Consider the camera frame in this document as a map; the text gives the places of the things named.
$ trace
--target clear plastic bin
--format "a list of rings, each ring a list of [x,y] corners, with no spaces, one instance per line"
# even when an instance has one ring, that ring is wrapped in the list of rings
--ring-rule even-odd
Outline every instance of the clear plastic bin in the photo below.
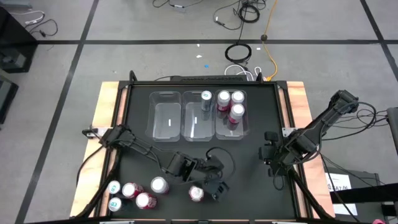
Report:
[[[149,103],[147,136],[156,142],[180,140],[181,94],[174,91],[153,92]]]
[[[201,109],[202,91],[186,91],[182,95],[181,135],[187,141],[210,141],[215,133],[215,97],[212,93],[209,111]]]
[[[218,93],[223,90],[218,90],[216,92],[215,98],[218,96]],[[248,95],[243,90],[226,90],[229,94],[232,95],[235,91],[241,91],[244,95],[244,101],[242,105],[244,106],[244,114],[242,120],[238,124],[233,124],[229,122],[228,119],[228,111],[216,111],[216,137],[220,140],[240,140],[245,135],[249,134],[249,119],[248,119],[248,107],[246,102],[248,101]]]

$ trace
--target black floor stripe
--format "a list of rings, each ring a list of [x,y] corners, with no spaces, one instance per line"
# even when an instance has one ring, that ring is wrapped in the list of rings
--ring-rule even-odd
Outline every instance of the black floor stripe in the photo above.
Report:
[[[81,34],[80,44],[78,45],[78,47],[76,49],[75,56],[73,57],[72,64],[70,65],[67,78],[65,80],[65,83],[63,84],[61,95],[60,95],[60,98],[57,103],[57,107],[55,108],[55,112],[52,117],[49,130],[47,131],[47,135],[46,135],[44,143],[43,143],[42,150],[40,152],[39,158],[37,159],[35,169],[33,171],[32,177],[30,178],[30,182],[27,187],[21,207],[18,211],[18,215],[17,215],[16,221],[15,221],[15,223],[17,223],[17,224],[23,223],[25,221],[27,211],[29,209],[34,192],[36,190],[37,183],[39,181],[40,175],[43,170],[45,159],[47,157],[47,154],[49,153],[50,145],[51,145],[52,139],[54,137],[54,132],[57,128],[58,121],[61,116],[62,108],[65,104],[65,100],[67,99],[70,84],[71,84],[73,76],[75,74],[75,70],[76,70],[76,67],[79,62],[81,51],[83,50],[83,46],[84,46],[83,41],[87,38],[88,30],[90,29],[91,22],[93,21],[94,14],[95,14],[95,11],[96,11],[96,8],[98,5],[98,1],[99,0],[93,1],[93,5],[91,6],[90,13],[88,14],[85,28],[83,29],[83,33]]]
[[[387,46],[388,43],[396,44],[397,41],[396,40],[388,40],[388,41],[384,40],[383,35],[380,32],[379,26],[377,26],[376,20],[374,20],[374,17],[372,15],[372,12],[371,12],[368,4],[366,3],[365,0],[361,0],[361,4],[362,4],[363,9],[365,10],[366,15],[368,16],[369,22],[372,25],[373,31],[376,34],[377,39],[380,41],[381,48],[383,49],[384,55],[386,56],[387,61],[390,64],[391,70],[394,73],[396,79],[398,80],[398,67],[397,67],[394,57],[392,56],[392,54],[390,52],[390,49]]]
[[[205,40],[84,40],[83,44],[96,45],[154,45],[154,44],[234,44],[234,39]],[[387,40],[398,44],[398,40]],[[39,40],[39,44],[80,44],[80,40]],[[261,40],[240,40],[243,44],[261,44]],[[380,40],[267,40],[266,44],[380,44]]]

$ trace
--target plastic container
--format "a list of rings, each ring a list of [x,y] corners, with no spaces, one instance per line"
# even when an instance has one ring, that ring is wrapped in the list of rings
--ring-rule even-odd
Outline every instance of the plastic container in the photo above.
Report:
[[[174,91],[153,92],[149,103],[147,136],[155,142],[180,140],[181,94]]]
[[[229,91],[229,94],[233,94],[235,91],[241,91],[244,95],[244,100],[242,105],[244,107],[244,114],[242,119],[238,124],[233,124],[229,121],[228,115],[230,109],[228,111],[219,111],[216,110],[216,137],[220,140],[240,140],[245,135],[249,134],[249,118],[248,118],[248,107],[247,101],[248,96],[243,90],[226,90]]]
[[[182,95],[181,135],[187,141],[210,141],[215,133],[215,95],[212,93],[210,110],[203,111],[203,91],[186,91]]]

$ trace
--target white paper sign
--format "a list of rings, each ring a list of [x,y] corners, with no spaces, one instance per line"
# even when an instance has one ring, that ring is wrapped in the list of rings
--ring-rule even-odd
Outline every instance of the white paper sign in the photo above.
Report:
[[[325,175],[326,175],[326,181],[328,182],[329,191],[332,192],[333,187],[331,186],[329,175],[327,173],[325,173]],[[351,184],[349,182],[348,175],[330,174],[330,177],[333,180],[333,185],[335,186],[336,191],[351,189]],[[358,215],[355,204],[346,204],[346,205],[353,215]],[[335,209],[336,214],[349,215],[347,209],[342,204],[333,204],[333,208]]]

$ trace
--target yellow cable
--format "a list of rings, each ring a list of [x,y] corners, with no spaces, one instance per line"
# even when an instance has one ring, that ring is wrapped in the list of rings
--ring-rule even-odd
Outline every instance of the yellow cable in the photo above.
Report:
[[[278,0],[275,0],[274,5],[272,6],[271,12],[269,13],[267,27],[266,27],[266,30],[264,31],[264,35],[267,35],[267,31],[268,31],[269,23],[271,21],[272,13],[274,13],[274,9],[275,9],[277,3],[278,3]],[[269,53],[264,41],[262,42],[262,46],[266,50],[268,57],[271,59],[272,63],[275,66],[275,72],[271,76],[266,77],[266,81],[271,81],[272,78],[278,73],[278,65],[276,64],[275,60],[271,57],[271,54]]]

